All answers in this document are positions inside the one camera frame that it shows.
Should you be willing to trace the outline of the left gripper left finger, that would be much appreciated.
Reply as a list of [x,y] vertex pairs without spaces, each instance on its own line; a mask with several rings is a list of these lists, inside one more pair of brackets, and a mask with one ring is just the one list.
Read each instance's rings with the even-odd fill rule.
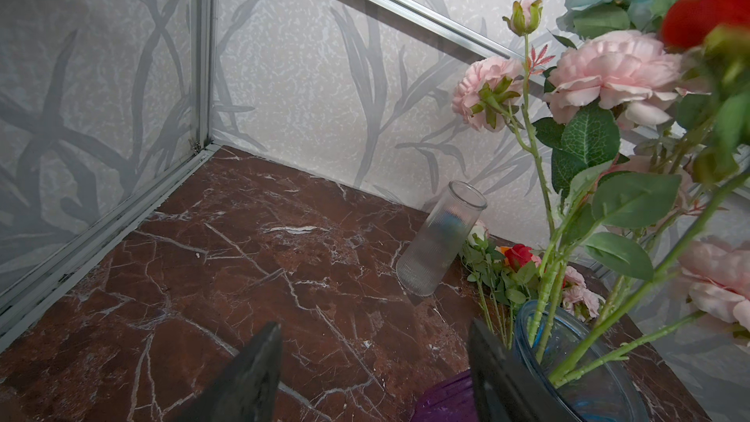
[[179,421],[270,421],[279,388],[282,360],[280,325],[268,322]]

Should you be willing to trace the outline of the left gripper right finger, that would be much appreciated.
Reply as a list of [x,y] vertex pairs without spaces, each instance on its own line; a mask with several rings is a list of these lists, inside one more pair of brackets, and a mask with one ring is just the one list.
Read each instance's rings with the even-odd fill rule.
[[480,421],[575,421],[554,396],[477,318],[469,330],[468,355]]

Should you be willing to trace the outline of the purple glass vase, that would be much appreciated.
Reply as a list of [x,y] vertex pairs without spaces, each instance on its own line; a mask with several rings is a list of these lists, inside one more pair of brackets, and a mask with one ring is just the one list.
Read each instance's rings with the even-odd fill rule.
[[415,421],[647,421],[646,405],[618,361],[556,384],[553,372],[589,334],[574,315],[558,310],[550,338],[529,341],[535,302],[521,307],[510,346],[481,320],[467,345],[470,367],[428,389]]

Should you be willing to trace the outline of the clear frosted glass vase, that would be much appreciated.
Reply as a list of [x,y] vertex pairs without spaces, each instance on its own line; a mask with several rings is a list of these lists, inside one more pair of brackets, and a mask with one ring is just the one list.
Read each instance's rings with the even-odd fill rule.
[[486,207],[486,198],[472,185],[448,184],[396,263],[396,276],[409,293],[426,297],[435,292]]

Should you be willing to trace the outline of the large pink peony stem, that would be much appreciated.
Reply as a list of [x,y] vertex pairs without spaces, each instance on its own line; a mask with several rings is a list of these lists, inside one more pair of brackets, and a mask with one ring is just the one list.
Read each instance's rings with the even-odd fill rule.
[[509,130],[531,157],[550,240],[541,251],[541,291],[530,337],[548,337],[568,266],[605,298],[599,324],[635,281],[652,281],[660,228],[679,213],[687,185],[658,156],[621,152],[623,131],[669,121],[681,59],[653,35],[621,23],[560,56],[535,48],[540,0],[517,1],[506,25],[523,41],[516,59],[489,57],[468,67],[452,110],[478,131]]

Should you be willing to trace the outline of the small pink flower stem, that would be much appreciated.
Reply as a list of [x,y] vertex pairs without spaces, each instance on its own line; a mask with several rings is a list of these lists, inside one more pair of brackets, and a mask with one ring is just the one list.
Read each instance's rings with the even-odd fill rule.
[[[728,324],[726,331],[736,338],[749,340],[749,245],[730,249],[728,244],[707,238],[697,241],[708,220],[725,198],[749,179],[744,170],[714,193],[702,214],[659,264],[654,279],[644,283],[633,295],[591,330],[581,344],[550,374],[554,387],[572,383],[585,374],[612,361],[625,361],[636,348],[660,339],[684,325],[709,316]],[[642,338],[620,345],[615,350],[586,365],[579,361],[598,339],[628,314],[658,284],[675,279],[696,311],[673,324],[663,326]]]

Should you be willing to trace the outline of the red rose stem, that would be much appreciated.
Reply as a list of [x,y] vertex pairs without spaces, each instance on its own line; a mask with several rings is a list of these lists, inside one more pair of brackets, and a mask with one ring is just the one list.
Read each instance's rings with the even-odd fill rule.
[[679,0],[662,25],[666,44],[687,52],[693,132],[708,133],[693,179],[718,184],[738,171],[734,153],[749,144],[749,0]]

